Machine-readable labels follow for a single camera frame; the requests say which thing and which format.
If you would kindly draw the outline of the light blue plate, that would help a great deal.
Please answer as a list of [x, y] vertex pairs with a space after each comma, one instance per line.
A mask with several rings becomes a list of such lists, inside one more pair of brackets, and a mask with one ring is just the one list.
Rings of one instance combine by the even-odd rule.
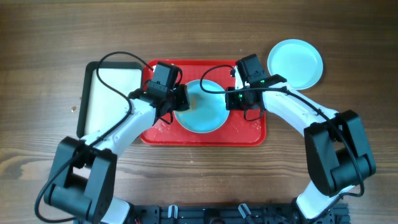
[[186, 111], [175, 111], [177, 121], [193, 133], [210, 133], [222, 127], [229, 116], [225, 97], [222, 94], [204, 92], [200, 81], [186, 84], [190, 107]]
[[284, 77], [296, 90], [316, 85], [323, 75], [319, 51], [306, 41], [287, 39], [276, 44], [267, 59], [271, 75]]

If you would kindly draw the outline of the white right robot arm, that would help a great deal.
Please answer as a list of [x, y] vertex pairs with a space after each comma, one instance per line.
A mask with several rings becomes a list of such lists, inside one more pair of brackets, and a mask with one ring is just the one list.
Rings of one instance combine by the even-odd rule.
[[337, 112], [295, 90], [280, 75], [237, 73], [227, 107], [259, 108], [281, 117], [304, 138], [310, 183], [294, 200], [293, 222], [315, 223], [346, 196], [361, 197], [376, 172], [363, 123], [352, 110]]

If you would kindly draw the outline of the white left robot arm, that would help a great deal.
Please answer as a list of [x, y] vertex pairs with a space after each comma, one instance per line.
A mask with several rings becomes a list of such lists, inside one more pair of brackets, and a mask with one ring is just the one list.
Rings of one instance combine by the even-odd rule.
[[130, 204], [113, 196], [118, 157], [162, 116], [189, 108], [185, 85], [151, 82], [124, 99], [126, 114], [109, 130], [81, 139], [66, 137], [58, 144], [37, 202], [69, 213], [69, 220], [124, 223]]

